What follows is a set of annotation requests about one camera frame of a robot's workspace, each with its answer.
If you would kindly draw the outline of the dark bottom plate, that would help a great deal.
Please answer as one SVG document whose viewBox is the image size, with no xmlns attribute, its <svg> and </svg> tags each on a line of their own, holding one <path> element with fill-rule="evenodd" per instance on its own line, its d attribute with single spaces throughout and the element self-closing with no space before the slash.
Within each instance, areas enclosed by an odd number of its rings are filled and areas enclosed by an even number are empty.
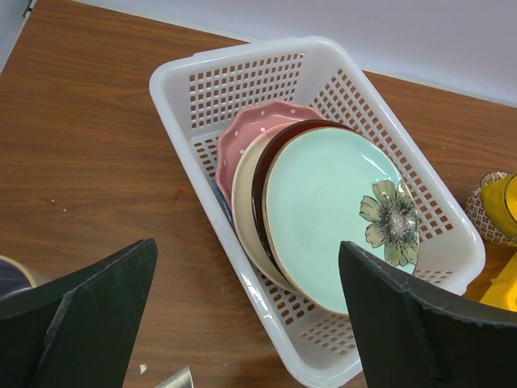
<svg viewBox="0 0 517 388">
<path fill-rule="evenodd" d="M 251 184 L 251 205 L 252 214 L 254 219 L 255 229 L 258 234 L 258 239 L 265 251 L 267 258 L 273 264 L 277 272 L 286 279 L 286 276 L 281 272 L 280 267 L 275 261 L 272 254 L 270 243 L 267 237 L 266 225 L 263 216 L 263 193 L 266 186 L 267 174 L 270 169 L 270 165 L 279 153 L 285 143 L 292 140 L 294 137 L 306 133 L 313 129 L 322 129 L 330 127 L 332 129 L 346 130 L 355 133 L 355 130 L 337 122 L 323 120 L 323 119 L 312 119 L 299 121 L 294 124 L 288 125 L 286 128 L 281 129 L 278 133 L 270 135 L 271 140 L 267 143 L 266 147 L 262 151 L 255 166 L 254 175 Z"/>
</svg>

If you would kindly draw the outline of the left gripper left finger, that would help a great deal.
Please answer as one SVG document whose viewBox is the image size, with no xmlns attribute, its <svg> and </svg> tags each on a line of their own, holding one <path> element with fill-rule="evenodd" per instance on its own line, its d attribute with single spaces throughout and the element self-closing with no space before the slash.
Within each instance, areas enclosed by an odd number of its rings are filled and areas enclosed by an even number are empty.
<svg viewBox="0 0 517 388">
<path fill-rule="evenodd" d="M 144 239 L 1 301 L 3 387 L 121 387 L 158 258 Z"/>
</svg>

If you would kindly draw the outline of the cream pink floral plate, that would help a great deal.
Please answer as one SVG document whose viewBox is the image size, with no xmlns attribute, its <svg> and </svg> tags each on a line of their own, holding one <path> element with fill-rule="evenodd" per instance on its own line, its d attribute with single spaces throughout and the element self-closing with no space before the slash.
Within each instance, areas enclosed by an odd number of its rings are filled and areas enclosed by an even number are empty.
<svg viewBox="0 0 517 388">
<path fill-rule="evenodd" d="M 269 141 L 287 127 L 288 124 L 276 125 L 261 133 L 246 150 L 242 151 L 242 157 L 237 164 L 233 177 L 231 206 L 234 229 L 248 259 L 276 285 L 291 293 L 298 293 L 298 290 L 275 267 L 275 261 L 270 260 L 265 252 L 254 224 L 251 202 L 251 186 L 259 157 Z"/>
</svg>

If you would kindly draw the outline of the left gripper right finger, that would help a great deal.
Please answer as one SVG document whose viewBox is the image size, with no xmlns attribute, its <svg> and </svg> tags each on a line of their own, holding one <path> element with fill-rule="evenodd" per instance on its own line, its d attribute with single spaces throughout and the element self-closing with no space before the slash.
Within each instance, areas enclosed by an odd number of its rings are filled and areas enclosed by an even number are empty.
<svg viewBox="0 0 517 388">
<path fill-rule="evenodd" d="M 338 265 L 370 387 L 514 387 L 516 314 L 457 296 L 342 242 Z"/>
</svg>

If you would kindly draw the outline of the pink beige mug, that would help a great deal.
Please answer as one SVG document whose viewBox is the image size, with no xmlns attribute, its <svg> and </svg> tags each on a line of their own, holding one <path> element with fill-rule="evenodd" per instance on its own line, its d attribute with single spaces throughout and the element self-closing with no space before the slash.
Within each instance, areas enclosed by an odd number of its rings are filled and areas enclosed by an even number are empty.
<svg viewBox="0 0 517 388">
<path fill-rule="evenodd" d="M 6 299 L 36 287 L 32 275 L 18 262 L 1 256 L 0 297 Z"/>
</svg>

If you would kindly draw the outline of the pale green bottom plate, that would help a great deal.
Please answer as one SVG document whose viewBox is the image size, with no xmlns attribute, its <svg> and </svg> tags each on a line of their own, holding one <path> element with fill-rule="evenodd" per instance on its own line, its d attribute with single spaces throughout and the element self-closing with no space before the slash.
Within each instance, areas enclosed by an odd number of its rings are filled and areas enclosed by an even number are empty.
<svg viewBox="0 0 517 388">
<path fill-rule="evenodd" d="M 414 199 L 391 159 L 349 130 L 312 129 L 282 146 L 267 173 L 263 216 L 284 275 L 317 306 L 347 314 L 341 242 L 413 273 L 419 255 Z"/>
</svg>

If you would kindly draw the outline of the pink polka dot plate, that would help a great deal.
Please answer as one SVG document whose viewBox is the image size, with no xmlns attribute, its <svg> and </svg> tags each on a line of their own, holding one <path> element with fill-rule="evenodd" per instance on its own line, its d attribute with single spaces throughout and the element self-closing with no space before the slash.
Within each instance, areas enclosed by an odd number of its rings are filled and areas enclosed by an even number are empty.
<svg viewBox="0 0 517 388">
<path fill-rule="evenodd" d="M 250 143 L 279 124 L 303 120 L 324 120 L 315 109 L 274 100 L 242 109 L 217 141 L 216 183 L 228 205 L 231 205 L 233 177 L 238 162 Z"/>
</svg>

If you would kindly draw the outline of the yellow mug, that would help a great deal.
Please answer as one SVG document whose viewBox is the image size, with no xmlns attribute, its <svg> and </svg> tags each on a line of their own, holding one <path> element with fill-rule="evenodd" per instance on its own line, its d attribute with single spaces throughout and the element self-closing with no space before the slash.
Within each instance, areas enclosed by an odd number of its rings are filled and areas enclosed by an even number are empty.
<svg viewBox="0 0 517 388">
<path fill-rule="evenodd" d="M 481 202 L 492 223 L 508 239 L 516 240 L 516 173 L 485 175 L 481 180 Z"/>
</svg>

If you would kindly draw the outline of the blue polka dot plate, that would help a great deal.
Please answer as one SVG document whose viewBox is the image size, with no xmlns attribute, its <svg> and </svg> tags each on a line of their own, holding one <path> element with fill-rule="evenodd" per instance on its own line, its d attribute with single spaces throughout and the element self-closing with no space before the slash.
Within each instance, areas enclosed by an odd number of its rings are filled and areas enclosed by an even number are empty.
<svg viewBox="0 0 517 388">
<path fill-rule="evenodd" d="M 214 189 L 215 196 L 218 200 L 218 203 L 223 210 L 223 213 L 225 214 L 229 223 L 232 225 L 233 224 L 233 214 L 232 214 L 231 208 L 228 206 L 226 199 L 224 198 L 221 190 L 219 189 L 219 187 L 217 186 L 216 183 L 213 184 L 213 189 Z"/>
</svg>

